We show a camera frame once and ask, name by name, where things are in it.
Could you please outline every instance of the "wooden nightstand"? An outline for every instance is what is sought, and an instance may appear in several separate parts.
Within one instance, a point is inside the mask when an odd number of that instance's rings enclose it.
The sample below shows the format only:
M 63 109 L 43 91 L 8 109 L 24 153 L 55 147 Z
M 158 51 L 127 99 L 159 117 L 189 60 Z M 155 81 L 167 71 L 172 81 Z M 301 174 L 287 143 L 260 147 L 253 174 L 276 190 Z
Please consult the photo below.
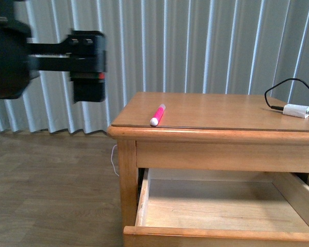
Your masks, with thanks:
M 258 95 L 137 93 L 108 133 L 125 246 L 309 246 L 309 187 L 290 173 L 309 172 L 309 118 Z

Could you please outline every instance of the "white cord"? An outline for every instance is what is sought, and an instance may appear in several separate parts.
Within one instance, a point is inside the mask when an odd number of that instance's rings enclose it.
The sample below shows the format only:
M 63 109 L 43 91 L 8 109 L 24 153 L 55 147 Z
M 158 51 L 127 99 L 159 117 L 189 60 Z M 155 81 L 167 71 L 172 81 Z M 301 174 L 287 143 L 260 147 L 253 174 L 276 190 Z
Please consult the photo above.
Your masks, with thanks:
M 113 170 L 114 170 L 114 173 L 119 176 L 119 174 L 115 171 L 115 167 L 114 167 L 114 164 L 113 164 L 113 151 L 114 151 L 114 148 L 116 147 L 117 145 L 114 145 L 113 148 L 112 148 L 112 152 L 111 152 L 111 163 L 112 163 L 112 166 L 113 166 Z

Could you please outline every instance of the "table top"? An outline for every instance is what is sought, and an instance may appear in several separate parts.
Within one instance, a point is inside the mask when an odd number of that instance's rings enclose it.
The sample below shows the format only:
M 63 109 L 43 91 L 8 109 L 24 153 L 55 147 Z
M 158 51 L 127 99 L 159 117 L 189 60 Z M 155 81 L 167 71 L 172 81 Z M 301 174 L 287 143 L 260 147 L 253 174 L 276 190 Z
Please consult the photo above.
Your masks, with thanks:
M 268 98 L 271 105 L 286 103 Z M 160 104 L 166 110 L 158 126 L 150 120 Z M 113 127 L 309 132 L 306 119 L 270 109 L 263 95 L 137 93 L 113 121 Z

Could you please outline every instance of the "table leg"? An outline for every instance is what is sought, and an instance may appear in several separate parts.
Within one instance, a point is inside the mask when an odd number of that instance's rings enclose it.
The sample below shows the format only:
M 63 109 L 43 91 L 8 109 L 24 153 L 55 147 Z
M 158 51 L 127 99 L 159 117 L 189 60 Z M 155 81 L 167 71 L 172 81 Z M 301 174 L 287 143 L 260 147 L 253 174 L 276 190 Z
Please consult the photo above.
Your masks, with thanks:
M 118 162 L 123 228 L 135 225 L 138 199 L 136 141 L 118 140 Z

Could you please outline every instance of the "black cable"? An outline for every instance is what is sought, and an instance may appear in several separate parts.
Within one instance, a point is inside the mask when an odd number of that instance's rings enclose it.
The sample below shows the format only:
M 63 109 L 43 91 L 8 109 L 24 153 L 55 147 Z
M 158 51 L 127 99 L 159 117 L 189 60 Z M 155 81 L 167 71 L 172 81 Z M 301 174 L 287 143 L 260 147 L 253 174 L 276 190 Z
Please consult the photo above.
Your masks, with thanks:
M 308 85 L 307 83 L 305 83 L 305 81 L 303 81 L 303 80 L 301 80 L 301 79 L 299 79 L 299 78 L 288 78 L 288 79 L 286 79 L 286 80 L 284 80 L 284 81 L 278 83 L 277 85 L 275 85 L 275 86 L 269 88 L 269 89 L 264 93 L 264 99 L 266 100 L 267 105 L 268 105 L 271 109 L 275 109 L 275 110 L 282 111 L 282 110 L 284 110 L 284 107 L 278 107 L 278 106 L 276 106 L 276 105 L 270 105 L 269 102 L 268 102 L 268 99 L 267 99 L 267 93 L 268 93 L 269 91 L 273 90 L 275 87 L 277 87 L 277 86 L 283 84 L 284 82 L 286 82 L 286 81 L 291 81 L 291 80 L 292 80 L 292 81 L 300 81 L 300 82 L 302 82 L 302 83 L 309 89 L 309 85 Z

